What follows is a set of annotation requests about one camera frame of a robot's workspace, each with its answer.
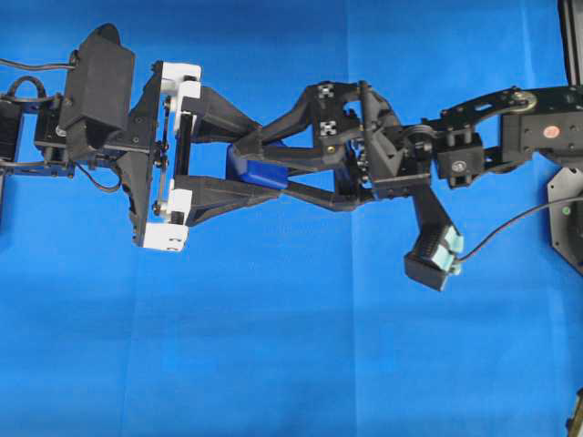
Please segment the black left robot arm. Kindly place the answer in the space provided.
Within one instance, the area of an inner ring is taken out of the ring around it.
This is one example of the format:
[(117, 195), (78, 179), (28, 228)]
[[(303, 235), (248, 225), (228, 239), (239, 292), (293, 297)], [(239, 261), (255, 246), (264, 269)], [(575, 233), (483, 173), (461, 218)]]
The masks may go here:
[(223, 178), (189, 173), (199, 139), (231, 146), (252, 128), (236, 107), (200, 82), (199, 66), (158, 61), (136, 104), (133, 66), (88, 58), (69, 66), (66, 88), (21, 97), (11, 85), (1, 97), (1, 174), (73, 177), (111, 170), (128, 196), (133, 242), (180, 251), (202, 221), (276, 198), (289, 171), (246, 160), (229, 147)]

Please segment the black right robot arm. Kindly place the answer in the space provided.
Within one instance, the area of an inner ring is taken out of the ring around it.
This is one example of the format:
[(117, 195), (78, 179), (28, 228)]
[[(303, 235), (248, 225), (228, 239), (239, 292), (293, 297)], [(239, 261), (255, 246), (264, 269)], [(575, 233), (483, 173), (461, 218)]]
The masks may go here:
[(431, 188), (432, 176), (464, 188), (484, 174), (512, 171), (536, 153), (580, 168), (582, 90), (511, 87), (405, 126), (368, 83), (323, 82), (308, 86), (288, 113), (236, 141), (233, 151), (301, 173), (331, 170), (331, 191), (296, 183), (286, 191), (332, 211), (411, 198), (419, 236), (405, 256), (405, 273), (441, 289), (466, 254)]

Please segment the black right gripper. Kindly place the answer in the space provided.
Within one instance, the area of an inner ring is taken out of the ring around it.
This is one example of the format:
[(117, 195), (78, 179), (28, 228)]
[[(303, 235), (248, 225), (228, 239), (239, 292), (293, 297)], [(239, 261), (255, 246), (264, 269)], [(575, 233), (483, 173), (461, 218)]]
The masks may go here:
[[(352, 102), (360, 106), (358, 115), (344, 111)], [(307, 127), (312, 129), (311, 147), (273, 145)], [(429, 159), (417, 158), (402, 134), (403, 125), (391, 105), (368, 83), (323, 82), (307, 86), (289, 112), (233, 147), (238, 157), (286, 167), (284, 194), (332, 212), (351, 212), (375, 200), (409, 197), (431, 186)], [(333, 172), (333, 191), (291, 181), (328, 169)]]

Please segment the left gripper white plates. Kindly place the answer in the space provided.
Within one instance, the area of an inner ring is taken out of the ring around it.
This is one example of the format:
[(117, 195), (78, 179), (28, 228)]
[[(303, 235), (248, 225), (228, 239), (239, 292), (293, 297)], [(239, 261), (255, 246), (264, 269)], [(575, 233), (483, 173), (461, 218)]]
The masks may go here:
[(237, 142), (261, 126), (203, 86), (200, 77), (198, 65), (156, 62), (129, 113), (127, 137), (133, 148), (118, 159), (118, 169), (128, 195), (132, 240), (138, 247), (181, 251), (188, 227), (281, 194), (273, 188), (206, 176), (182, 175), (166, 182), (169, 133), (177, 134), (177, 139), (190, 133), (190, 142)]

